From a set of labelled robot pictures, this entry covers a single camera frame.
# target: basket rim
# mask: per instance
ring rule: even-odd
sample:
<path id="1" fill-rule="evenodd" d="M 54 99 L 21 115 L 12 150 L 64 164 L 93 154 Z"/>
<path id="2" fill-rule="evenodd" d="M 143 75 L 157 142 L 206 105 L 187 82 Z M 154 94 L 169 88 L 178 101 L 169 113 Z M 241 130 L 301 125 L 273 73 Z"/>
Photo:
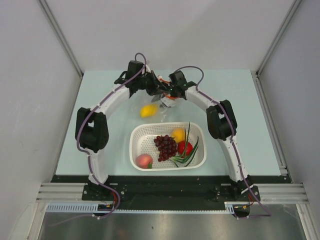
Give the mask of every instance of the basket rim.
<path id="1" fill-rule="evenodd" d="M 202 161 L 195 165 L 195 166 L 187 166 L 187 167 L 177 167 L 177 168 L 151 168 L 151 169 L 144 169 L 144 168 L 140 168 L 138 167 L 134 160 L 133 160 L 133 153 L 132 153 L 132 142 L 133 142 L 133 138 L 134 138 L 134 134 L 136 133 L 137 130 L 143 128 L 143 127 L 147 127 L 147 126 L 161 126 L 161 125 L 172 125 L 172 124 L 188 124 L 190 123 L 190 125 L 194 125 L 196 128 L 199 129 L 200 131 L 200 136 L 202 138 L 202 142 L 203 142 L 203 159 Z M 138 169 L 139 171 L 172 171 L 172 170 L 188 170 L 188 169 L 195 169 L 200 167 L 201 165 L 203 165 L 207 159 L 207 146 L 206 146 L 206 141 L 205 141 L 205 135 L 203 130 L 201 129 L 201 127 L 194 123 L 194 122 L 189 122 L 189 121 L 175 121 L 175 122 L 158 122 L 158 123 L 146 123 L 146 124 L 141 124 L 137 127 L 135 127 L 130 135 L 130 142 L 129 142 L 129 156 L 130 156 L 130 162 L 133 165 L 134 168 Z"/>

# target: plastic basket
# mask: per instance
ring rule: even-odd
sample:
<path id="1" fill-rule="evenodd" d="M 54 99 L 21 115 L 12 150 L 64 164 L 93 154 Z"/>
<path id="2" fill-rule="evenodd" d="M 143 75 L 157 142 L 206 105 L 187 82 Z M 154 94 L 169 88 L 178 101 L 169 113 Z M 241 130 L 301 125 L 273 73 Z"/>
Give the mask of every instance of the plastic basket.
<path id="1" fill-rule="evenodd" d="M 175 164 L 170 161 L 158 161 L 159 151 L 155 146 L 154 139 L 159 135 L 171 135 L 171 132 L 176 128 L 184 128 L 188 131 L 188 122 L 166 122 L 166 123 L 152 123 L 143 124 L 137 126 L 131 133 L 130 137 L 130 161 L 132 165 L 140 171 L 167 171 L 167 170 L 186 170 L 195 169 L 200 167 L 207 158 L 206 143 L 204 140 L 204 133 L 201 128 L 190 122 L 190 132 L 188 141 L 194 146 L 199 137 L 198 149 L 192 162 L 187 166 L 176 167 Z M 141 154 L 149 154 L 153 158 L 152 168 L 144 169 L 136 165 L 136 158 Z"/>

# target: red tomato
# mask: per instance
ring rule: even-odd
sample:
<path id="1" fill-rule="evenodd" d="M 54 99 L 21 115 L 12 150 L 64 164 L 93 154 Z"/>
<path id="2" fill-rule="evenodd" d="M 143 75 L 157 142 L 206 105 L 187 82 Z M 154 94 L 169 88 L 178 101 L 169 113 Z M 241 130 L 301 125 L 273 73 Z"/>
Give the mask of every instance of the red tomato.
<path id="1" fill-rule="evenodd" d="M 182 154 L 185 150 L 185 146 L 186 146 L 186 142 L 185 141 L 181 141 L 178 143 L 178 147 L 177 147 L 177 152 L 178 154 Z M 190 152 L 192 151 L 192 145 L 190 142 L 188 142 L 187 146 L 186 146 L 186 150 L 185 150 L 185 155 L 188 156 L 190 154 Z"/>

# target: lemon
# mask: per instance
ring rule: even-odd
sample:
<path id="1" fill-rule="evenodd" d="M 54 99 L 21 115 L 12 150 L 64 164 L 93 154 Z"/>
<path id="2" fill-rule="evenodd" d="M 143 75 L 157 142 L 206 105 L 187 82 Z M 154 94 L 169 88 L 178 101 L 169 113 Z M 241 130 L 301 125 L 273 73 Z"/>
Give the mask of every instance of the lemon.
<path id="1" fill-rule="evenodd" d="M 140 117 L 147 118 L 152 117 L 158 111 L 158 106 L 156 104 L 145 105 L 140 109 Z"/>
<path id="2" fill-rule="evenodd" d="M 175 142 L 178 144 L 185 140 L 185 130 L 183 128 L 176 128 L 172 131 L 171 137 L 173 137 Z"/>

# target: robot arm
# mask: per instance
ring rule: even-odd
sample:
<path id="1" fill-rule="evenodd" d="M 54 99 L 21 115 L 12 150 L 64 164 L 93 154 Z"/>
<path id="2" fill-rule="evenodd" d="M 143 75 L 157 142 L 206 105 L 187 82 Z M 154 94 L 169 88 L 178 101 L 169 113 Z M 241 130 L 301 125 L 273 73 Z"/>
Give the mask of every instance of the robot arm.
<path id="1" fill-rule="evenodd" d="M 130 73 L 132 75 L 133 73 L 137 72 L 137 69 L 141 69 L 141 64 L 143 65 L 141 62 L 131 61 L 126 73 Z M 115 85 L 108 100 L 98 104 L 98 108 L 89 118 L 80 134 L 80 146 L 84 149 L 87 149 L 90 153 L 89 155 L 91 158 L 92 172 L 94 172 L 98 181 L 104 183 L 108 178 L 107 173 L 104 171 L 105 160 L 103 158 L 103 148 L 106 146 L 109 139 L 107 119 L 137 90 L 146 90 L 146 92 L 151 96 L 165 92 L 173 97 L 183 98 L 193 102 L 199 108 L 204 110 L 207 115 L 208 130 L 211 136 L 217 139 L 225 155 L 230 179 L 237 184 L 237 188 L 239 189 L 240 193 L 248 190 L 248 188 L 243 184 L 244 179 L 239 168 L 239 165 L 241 165 L 244 178 L 247 182 L 249 182 L 250 187 L 253 186 L 252 181 L 249 179 L 250 176 L 248 175 L 248 172 L 244 167 L 239 154 L 239 149 L 236 142 L 237 138 L 235 136 L 237 122 L 231 104 L 228 100 L 217 102 L 216 100 L 211 99 L 203 92 L 197 90 L 194 82 L 187 82 L 181 71 L 176 71 L 169 76 L 171 79 L 171 84 L 168 88 L 159 82 L 152 71 L 139 75 L 129 84 L 119 88 L 119 84 L 123 84 L 126 81 L 126 79 L 122 78 L 122 76 L 123 74 L 114 82 Z M 78 110 L 75 131 L 76 138 L 85 117 L 92 109 L 96 107 L 97 106 L 94 106 L 91 109 L 80 108 Z M 226 113 L 231 120 L 231 123 L 234 127 L 233 130 L 230 129 L 230 125 L 228 124 L 226 117 L 223 115 L 223 112 Z M 89 123 L 91 122 L 94 122 L 93 127 L 89 126 Z M 235 145 L 238 153 L 240 163 L 238 161 L 233 144 Z M 93 183 L 97 183 L 91 175 L 89 176 L 89 180 Z"/>

